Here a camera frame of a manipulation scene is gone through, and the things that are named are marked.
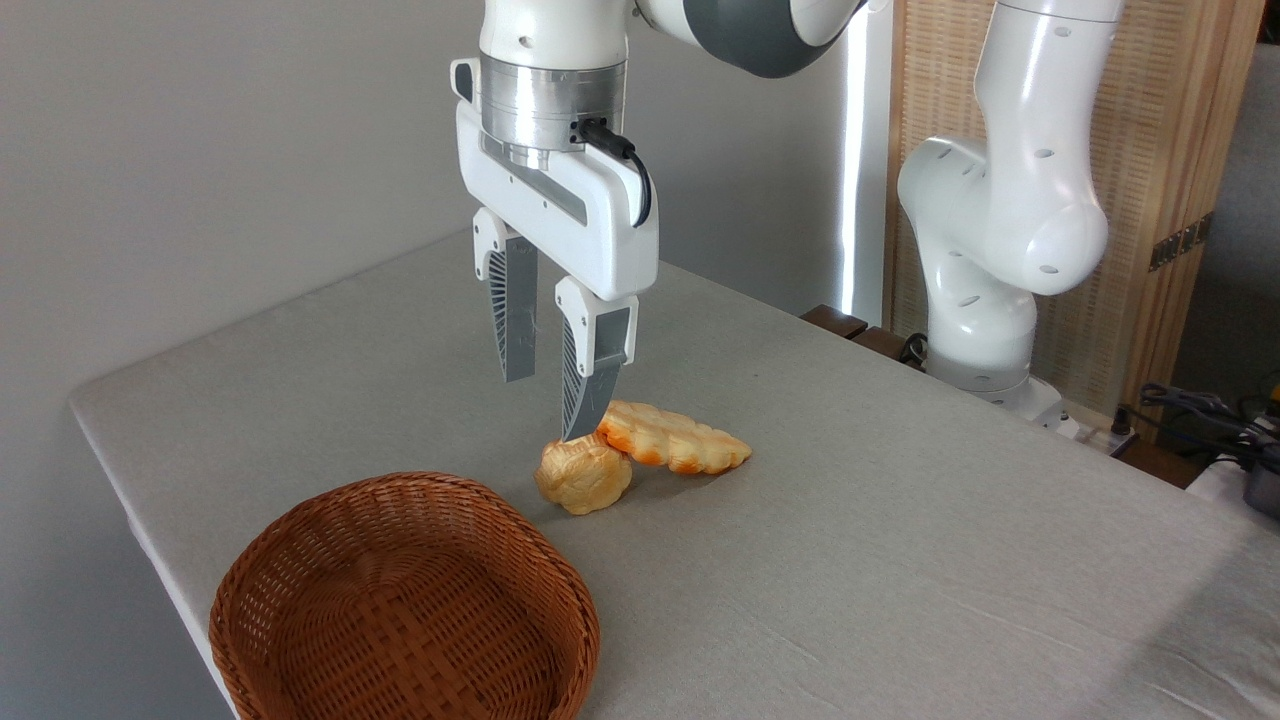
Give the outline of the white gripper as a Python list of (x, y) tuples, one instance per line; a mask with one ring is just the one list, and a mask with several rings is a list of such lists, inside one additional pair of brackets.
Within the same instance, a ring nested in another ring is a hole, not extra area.
[(634, 295), (657, 278), (652, 182), (582, 135), (620, 132), (626, 69), (556, 70), (493, 58), (451, 65), (460, 170), (484, 206), (472, 219), (475, 275), (486, 288), (503, 380), (535, 373), (538, 249), (570, 274), (556, 284), (564, 442), (600, 425), (622, 368), (635, 359)]

